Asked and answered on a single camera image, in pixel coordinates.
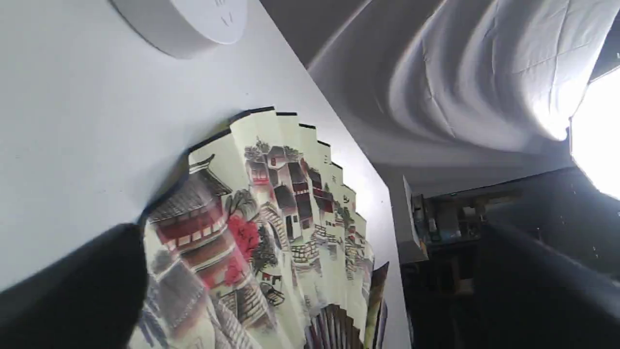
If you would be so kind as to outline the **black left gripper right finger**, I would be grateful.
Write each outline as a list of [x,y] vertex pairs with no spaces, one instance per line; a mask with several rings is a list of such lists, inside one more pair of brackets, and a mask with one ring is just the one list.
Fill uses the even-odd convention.
[[478,242],[475,296],[490,349],[617,349],[619,283],[513,227]]

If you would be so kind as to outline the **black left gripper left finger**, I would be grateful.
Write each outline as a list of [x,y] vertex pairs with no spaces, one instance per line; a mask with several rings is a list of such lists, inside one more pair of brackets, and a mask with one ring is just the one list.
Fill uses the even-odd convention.
[[116,225],[1,293],[3,349],[125,349],[148,289],[142,230]]

